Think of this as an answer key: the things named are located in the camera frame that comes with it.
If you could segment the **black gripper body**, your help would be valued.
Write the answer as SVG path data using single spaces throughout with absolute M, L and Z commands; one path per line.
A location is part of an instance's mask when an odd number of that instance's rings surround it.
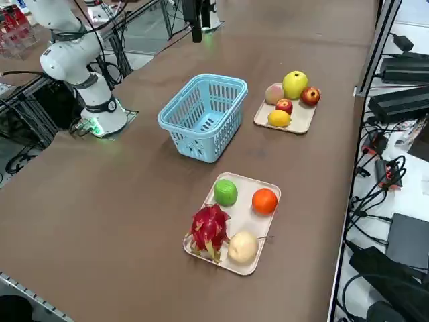
M 200 16 L 200 8 L 201 3 L 210 3 L 210 13 L 215 12 L 215 2 L 210 0 L 183 0 L 182 1 L 182 10 L 183 10 L 183 17 L 184 20 L 187 22 L 191 22 L 192 20 L 195 20 L 196 18 L 199 18 L 201 21 Z

